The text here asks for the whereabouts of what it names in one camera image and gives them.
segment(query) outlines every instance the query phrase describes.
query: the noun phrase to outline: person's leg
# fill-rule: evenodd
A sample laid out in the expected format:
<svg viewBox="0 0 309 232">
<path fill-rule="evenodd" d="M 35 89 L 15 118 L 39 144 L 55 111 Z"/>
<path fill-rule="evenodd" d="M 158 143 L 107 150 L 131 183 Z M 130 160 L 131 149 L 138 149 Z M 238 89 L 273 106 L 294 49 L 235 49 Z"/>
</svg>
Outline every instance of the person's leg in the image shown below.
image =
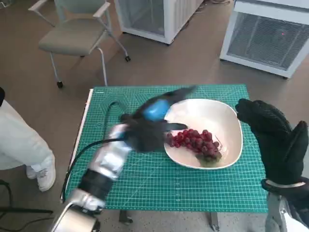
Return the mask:
<svg viewBox="0 0 309 232">
<path fill-rule="evenodd" d="M 6 101 L 0 107 L 0 153 L 37 173 L 39 188 L 46 191 L 56 178 L 55 157 L 47 143 L 29 127 Z"/>
</svg>

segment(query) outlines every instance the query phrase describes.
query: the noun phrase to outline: cutting mat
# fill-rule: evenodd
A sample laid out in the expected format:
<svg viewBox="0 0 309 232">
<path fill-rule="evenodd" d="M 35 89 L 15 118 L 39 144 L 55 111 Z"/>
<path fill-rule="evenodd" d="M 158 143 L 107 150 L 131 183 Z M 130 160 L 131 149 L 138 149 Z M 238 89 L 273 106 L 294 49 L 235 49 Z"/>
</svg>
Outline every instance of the cutting mat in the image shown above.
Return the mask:
<svg viewBox="0 0 309 232">
<path fill-rule="evenodd" d="M 103 122 L 109 104 L 120 101 L 132 113 L 151 97 L 182 86 L 97 87 L 84 122 L 77 152 L 102 139 Z M 245 85 L 202 85 L 188 98 L 222 101 L 235 108 L 240 98 L 248 98 Z M 119 122 L 122 111 L 114 106 L 108 128 Z M 107 198 L 107 209 L 266 212 L 266 192 L 260 181 L 264 168 L 258 144 L 250 128 L 242 124 L 243 152 L 236 164 L 226 169 L 205 171 L 182 167 L 165 152 L 132 152 Z M 68 184 L 68 194 L 79 183 L 96 147 L 77 161 Z"/>
</svg>

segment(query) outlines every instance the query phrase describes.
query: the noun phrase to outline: robotic hand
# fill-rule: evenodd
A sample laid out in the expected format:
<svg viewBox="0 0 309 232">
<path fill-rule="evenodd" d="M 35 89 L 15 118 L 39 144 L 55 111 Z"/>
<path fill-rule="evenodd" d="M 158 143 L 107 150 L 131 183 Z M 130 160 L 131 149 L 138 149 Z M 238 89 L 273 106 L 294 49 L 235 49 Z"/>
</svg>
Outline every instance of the robotic hand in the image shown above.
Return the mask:
<svg viewBox="0 0 309 232">
<path fill-rule="evenodd" d="M 109 139 L 94 154 L 78 187 L 64 203 L 55 218 L 52 232 L 98 232 L 99 221 L 94 216 L 105 206 L 105 199 L 117 180 L 129 152 L 156 151 L 163 148 L 164 134 L 171 130 L 184 130 L 184 124 L 163 120 L 170 106 L 183 100 L 195 87 L 181 88 L 149 99 L 133 115 L 122 115 L 113 127 Z"/>
<path fill-rule="evenodd" d="M 309 231 L 305 227 L 309 226 L 309 180 L 302 177 L 308 147 L 306 122 L 300 121 L 292 129 L 281 111 L 263 101 L 241 99 L 236 110 L 238 119 L 251 127 L 265 167 L 262 187 L 269 192 L 266 232 Z"/>
</svg>

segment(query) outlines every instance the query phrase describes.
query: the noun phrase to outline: floor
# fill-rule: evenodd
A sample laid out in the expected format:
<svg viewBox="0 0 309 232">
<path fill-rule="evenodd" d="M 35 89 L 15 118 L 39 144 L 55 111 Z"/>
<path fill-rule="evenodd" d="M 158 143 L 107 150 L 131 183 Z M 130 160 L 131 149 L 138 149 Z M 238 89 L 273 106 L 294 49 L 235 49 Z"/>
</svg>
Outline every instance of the floor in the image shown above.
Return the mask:
<svg viewBox="0 0 309 232">
<path fill-rule="evenodd" d="M 0 10 L 0 86 L 6 100 L 49 144 L 56 156 L 57 179 L 51 190 L 38 191 L 36 182 L 26 178 L 24 167 L 1 171 L 0 177 L 11 183 L 14 205 L 57 210 L 60 188 L 77 135 L 89 89 L 103 85 L 99 53 L 84 59 L 57 55 L 56 63 L 65 88 L 59 90 L 53 77 L 47 53 L 37 48 L 50 26 L 27 11 L 35 0 L 20 0 Z M 102 45 L 107 59 L 109 85 L 229 84 L 245 83 L 252 100 L 267 101 L 285 112 L 292 124 L 309 121 L 309 59 L 294 77 L 281 77 L 218 59 L 231 4 L 208 3 L 195 14 L 187 28 L 171 46 L 141 37 L 122 35 L 112 5 L 112 20 L 117 36 L 128 49 L 132 61 L 125 62 L 123 53 L 112 42 Z M 55 20 L 53 3 L 43 10 Z M 0 202 L 7 196 L 0 189 Z M 132 212 L 135 222 L 124 226 L 117 221 L 117 211 L 105 211 L 99 218 L 102 231 L 211 231 L 204 213 Z M 6 215 L 1 226 L 19 228 L 41 215 Z M 263 231 L 265 215 L 219 214 L 221 231 Z M 24 231 L 46 231 L 50 221 L 28 226 Z"/>
</svg>

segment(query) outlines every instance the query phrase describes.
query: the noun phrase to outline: chair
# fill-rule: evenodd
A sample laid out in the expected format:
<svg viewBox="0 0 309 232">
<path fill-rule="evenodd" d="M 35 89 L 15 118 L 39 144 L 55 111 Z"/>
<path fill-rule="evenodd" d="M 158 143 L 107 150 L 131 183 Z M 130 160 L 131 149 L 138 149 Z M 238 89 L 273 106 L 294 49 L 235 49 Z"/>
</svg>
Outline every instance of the chair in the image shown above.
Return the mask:
<svg viewBox="0 0 309 232">
<path fill-rule="evenodd" d="M 39 42 L 39 48 L 49 52 L 58 88 L 63 84 L 57 74 L 53 54 L 63 54 L 84 57 L 94 49 L 101 53 L 104 83 L 107 86 L 104 55 L 99 43 L 107 36 L 111 36 L 122 48 L 126 61 L 130 61 L 126 49 L 113 35 L 111 20 L 108 11 L 110 3 L 106 0 L 55 0 L 56 11 L 59 17 L 59 24 L 54 25 L 44 17 L 39 9 L 49 0 L 39 0 L 30 11 L 35 12 L 54 28 L 48 32 Z M 92 18 L 66 19 L 65 10 L 74 14 L 92 14 Z"/>
</svg>

